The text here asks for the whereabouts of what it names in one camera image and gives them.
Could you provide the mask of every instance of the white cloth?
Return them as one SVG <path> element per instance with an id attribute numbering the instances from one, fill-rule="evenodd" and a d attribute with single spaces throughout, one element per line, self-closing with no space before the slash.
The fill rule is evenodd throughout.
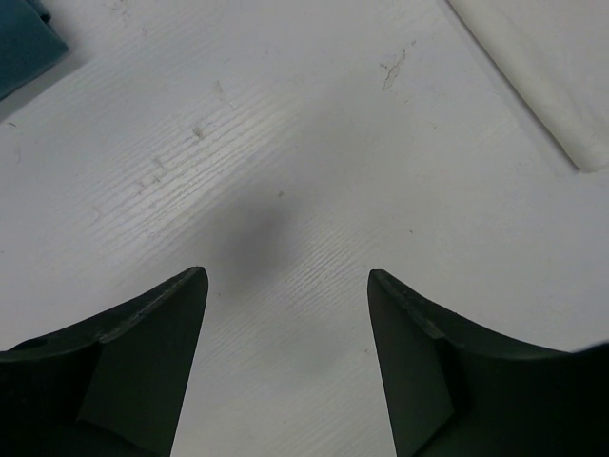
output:
<path id="1" fill-rule="evenodd" d="M 609 165 L 609 2 L 448 2 L 578 168 Z"/>

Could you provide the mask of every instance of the teal fabric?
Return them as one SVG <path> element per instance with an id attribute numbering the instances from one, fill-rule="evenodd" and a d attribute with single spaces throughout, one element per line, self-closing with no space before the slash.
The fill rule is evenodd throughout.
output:
<path id="1" fill-rule="evenodd" d="M 39 0 L 0 0 L 0 99 L 55 65 L 68 45 Z"/>

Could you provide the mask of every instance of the black plastic bracket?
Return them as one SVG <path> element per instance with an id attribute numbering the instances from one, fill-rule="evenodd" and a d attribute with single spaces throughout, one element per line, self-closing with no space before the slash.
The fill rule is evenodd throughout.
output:
<path id="1" fill-rule="evenodd" d="M 609 345 L 540 348 L 372 271 L 368 301 L 399 457 L 609 456 Z"/>
<path id="2" fill-rule="evenodd" d="M 191 268 L 0 352 L 0 455 L 167 457 L 206 295 L 205 271 Z"/>

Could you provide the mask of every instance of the white table surface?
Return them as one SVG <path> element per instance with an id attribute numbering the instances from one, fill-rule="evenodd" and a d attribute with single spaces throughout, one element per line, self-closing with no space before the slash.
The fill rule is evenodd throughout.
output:
<path id="1" fill-rule="evenodd" d="M 442 0 L 46 4 L 72 53 L 0 102 L 0 347 L 206 267 L 174 456 L 395 455 L 372 268 L 528 342 L 609 336 L 609 174 Z"/>

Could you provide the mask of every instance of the scratch mark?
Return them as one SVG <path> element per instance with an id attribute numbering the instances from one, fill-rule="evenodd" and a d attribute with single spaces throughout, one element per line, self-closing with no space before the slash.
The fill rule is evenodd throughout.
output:
<path id="1" fill-rule="evenodd" d="M 97 216 L 95 217 L 95 220 L 93 221 L 93 224 L 95 224 L 97 221 L 99 221 L 102 218 L 104 213 L 99 208 L 97 208 L 95 205 L 93 205 L 91 208 L 97 214 Z"/>
<path id="2" fill-rule="evenodd" d="M 159 169 L 161 169 L 162 171 L 167 170 L 165 168 L 165 165 L 163 165 L 163 162 L 161 162 L 161 159 L 159 159 L 158 157 L 155 157 L 154 159 L 152 159 L 152 163 L 155 164 L 156 166 L 158 166 Z"/>
<path id="3" fill-rule="evenodd" d="M 226 99 L 226 92 L 222 87 L 220 81 L 216 81 L 215 83 L 213 83 L 213 91 L 216 92 L 220 100 L 228 104 L 231 108 L 235 109 L 235 107 L 233 107 L 232 104 Z"/>
<path id="4" fill-rule="evenodd" d="M 140 187 L 140 189 L 138 190 L 137 194 L 138 195 L 142 195 L 142 192 L 144 190 L 146 190 L 146 184 L 144 184 L 144 181 L 142 181 L 141 179 L 137 183 L 135 183 L 135 184 L 137 184 Z"/>
<path id="5" fill-rule="evenodd" d="M 385 78 L 384 83 L 383 83 L 383 90 L 391 89 L 391 87 L 393 86 L 393 83 L 396 82 L 396 78 L 400 74 L 400 69 L 402 68 L 404 60 L 406 60 L 406 50 L 402 50 L 402 55 L 400 56 L 400 60 L 398 60 L 396 65 L 394 65 L 393 67 L 391 67 L 389 69 L 389 72 L 387 73 L 387 77 Z"/>

